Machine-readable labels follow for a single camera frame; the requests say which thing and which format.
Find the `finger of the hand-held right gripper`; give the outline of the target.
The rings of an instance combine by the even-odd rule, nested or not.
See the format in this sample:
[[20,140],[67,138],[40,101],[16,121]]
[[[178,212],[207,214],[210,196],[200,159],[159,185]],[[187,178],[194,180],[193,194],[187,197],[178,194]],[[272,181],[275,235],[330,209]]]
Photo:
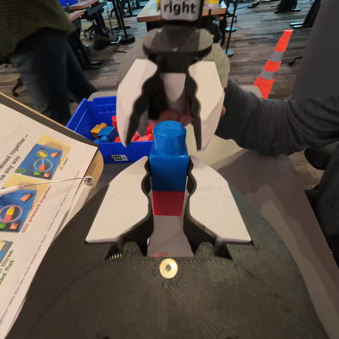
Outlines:
[[162,103],[159,67],[149,59],[136,58],[118,85],[116,96],[117,128],[124,147],[134,134],[146,134],[149,115]]
[[215,62],[199,61],[190,65],[184,88],[190,101],[196,147],[203,151],[217,129],[225,96]]

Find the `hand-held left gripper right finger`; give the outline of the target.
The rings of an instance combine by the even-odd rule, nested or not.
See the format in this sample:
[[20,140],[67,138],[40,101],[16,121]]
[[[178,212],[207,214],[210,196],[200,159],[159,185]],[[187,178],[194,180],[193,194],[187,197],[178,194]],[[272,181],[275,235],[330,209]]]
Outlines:
[[190,156],[183,231],[193,254],[210,243],[216,256],[227,257],[228,244],[249,245],[252,238],[228,182],[196,156]]

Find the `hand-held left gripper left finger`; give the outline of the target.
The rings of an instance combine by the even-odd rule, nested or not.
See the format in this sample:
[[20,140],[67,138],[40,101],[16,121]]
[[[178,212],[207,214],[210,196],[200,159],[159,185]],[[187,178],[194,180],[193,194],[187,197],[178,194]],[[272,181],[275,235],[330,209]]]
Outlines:
[[89,244],[111,244],[121,251],[136,243],[144,256],[154,231],[150,199],[149,158],[144,156],[117,174],[107,185],[86,236]]

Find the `pile of toy blocks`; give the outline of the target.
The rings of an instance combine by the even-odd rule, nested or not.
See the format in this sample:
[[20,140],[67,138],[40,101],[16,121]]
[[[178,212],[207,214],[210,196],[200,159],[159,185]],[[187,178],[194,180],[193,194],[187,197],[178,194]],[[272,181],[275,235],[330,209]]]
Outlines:
[[[110,142],[121,142],[120,136],[117,129],[117,118],[112,116],[112,126],[108,126],[106,123],[95,125],[91,131],[91,135],[94,137],[94,142],[97,144],[110,143]],[[153,128],[151,125],[147,126],[146,134],[141,136],[138,132],[135,132],[131,141],[132,142],[144,142],[153,141]]]

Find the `blue bin of blocks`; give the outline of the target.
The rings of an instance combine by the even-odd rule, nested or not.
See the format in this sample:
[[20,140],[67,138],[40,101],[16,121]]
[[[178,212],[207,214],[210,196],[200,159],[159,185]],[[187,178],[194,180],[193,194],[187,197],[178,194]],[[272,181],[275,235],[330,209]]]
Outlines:
[[150,141],[132,141],[128,147],[116,141],[119,137],[116,129],[116,96],[103,95],[92,100],[83,99],[75,110],[67,127],[82,135],[90,141],[96,138],[91,130],[102,123],[114,128],[111,142],[98,142],[99,151],[103,156],[105,164],[108,163],[133,163],[144,156],[149,156],[153,145]]

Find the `red-topped block tower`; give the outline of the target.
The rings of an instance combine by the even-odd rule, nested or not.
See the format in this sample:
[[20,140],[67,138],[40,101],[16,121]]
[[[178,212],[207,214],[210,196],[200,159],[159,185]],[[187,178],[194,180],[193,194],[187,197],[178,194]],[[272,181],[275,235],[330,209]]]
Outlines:
[[186,129],[177,121],[162,121],[153,135],[149,156],[153,213],[180,217],[189,165]]

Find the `person's right forearm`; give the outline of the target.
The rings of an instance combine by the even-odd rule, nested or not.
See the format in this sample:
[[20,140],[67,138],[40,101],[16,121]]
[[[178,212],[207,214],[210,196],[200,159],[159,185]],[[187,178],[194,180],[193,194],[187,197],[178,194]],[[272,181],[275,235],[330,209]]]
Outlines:
[[215,135],[263,155],[291,155],[339,138],[338,96],[263,99],[230,78],[223,106]]

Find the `grey desk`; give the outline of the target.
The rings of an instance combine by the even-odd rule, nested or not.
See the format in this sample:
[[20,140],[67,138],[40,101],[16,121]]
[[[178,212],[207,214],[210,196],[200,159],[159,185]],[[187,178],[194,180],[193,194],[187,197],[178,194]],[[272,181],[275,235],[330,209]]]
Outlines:
[[190,155],[218,171],[275,228],[299,266],[328,336],[338,338],[338,267],[289,157],[264,157],[217,136],[197,151],[192,125],[186,142]]

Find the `person's right hand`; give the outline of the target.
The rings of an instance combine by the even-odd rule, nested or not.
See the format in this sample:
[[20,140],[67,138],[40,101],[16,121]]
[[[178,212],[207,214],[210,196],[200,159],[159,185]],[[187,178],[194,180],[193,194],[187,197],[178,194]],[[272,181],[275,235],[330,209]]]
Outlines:
[[185,127],[191,124],[194,121],[194,118],[189,109],[185,109],[181,114],[174,110],[167,109],[160,114],[159,119],[157,120],[158,123],[162,121],[176,121]]

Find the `black stanchion round base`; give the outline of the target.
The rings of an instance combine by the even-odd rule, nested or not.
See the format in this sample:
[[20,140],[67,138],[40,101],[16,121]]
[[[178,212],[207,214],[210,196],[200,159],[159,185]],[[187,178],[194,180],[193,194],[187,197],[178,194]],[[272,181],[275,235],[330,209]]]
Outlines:
[[122,45],[127,45],[130,43],[134,43],[135,42],[135,36],[131,33],[127,33],[126,27],[125,27],[125,23],[124,23],[124,19],[123,19],[123,14],[122,14],[122,9],[120,6],[120,3],[118,0],[115,0],[115,4],[116,4],[116,10],[119,13],[119,19],[120,19],[120,23],[124,32],[124,35],[121,37],[121,44]]
[[[229,8],[229,5],[231,3],[233,4],[233,11],[229,12],[228,8]],[[225,29],[225,32],[228,33],[227,46],[226,46],[226,50],[225,50],[225,53],[227,54],[228,57],[232,57],[234,55],[234,52],[229,49],[229,44],[230,44],[232,32],[236,31],[236,29],[233,27],[233,24],[234,24],[234,22],[236,20],[236,9],[238,7],[238,3],[239,3],[238,0],[227,1],[227,15],[228,15],[228,17],[231,18],[230,27]]]

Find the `orange traffic cone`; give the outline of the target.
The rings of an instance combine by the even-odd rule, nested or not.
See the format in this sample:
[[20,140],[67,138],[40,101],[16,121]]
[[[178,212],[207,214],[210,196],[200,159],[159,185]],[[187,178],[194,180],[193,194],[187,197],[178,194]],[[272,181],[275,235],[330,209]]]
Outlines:
[[264,99],[267,99],[273,87],[274,79],[282,62],[283,53],[286,51],[293,30],[285,30],[279,39],[272,55],[266,62],[260,75],[254,82],[258,87]]

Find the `person's torso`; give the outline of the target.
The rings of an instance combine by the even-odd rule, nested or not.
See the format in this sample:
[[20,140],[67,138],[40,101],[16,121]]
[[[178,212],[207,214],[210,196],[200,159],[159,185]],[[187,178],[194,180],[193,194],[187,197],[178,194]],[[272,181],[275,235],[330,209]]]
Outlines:
[[338,265],[339,263],[339,144],[327,146],[333,151],[320,183],[306,190],[308,200],[324,237]]

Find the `black backpack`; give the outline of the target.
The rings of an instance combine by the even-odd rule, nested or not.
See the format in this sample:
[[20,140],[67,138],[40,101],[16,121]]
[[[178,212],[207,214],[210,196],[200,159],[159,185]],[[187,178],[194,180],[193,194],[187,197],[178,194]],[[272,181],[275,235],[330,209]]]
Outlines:
[[281,0],[277,5],[275,14],[292,12],[297,7],[297,0]]

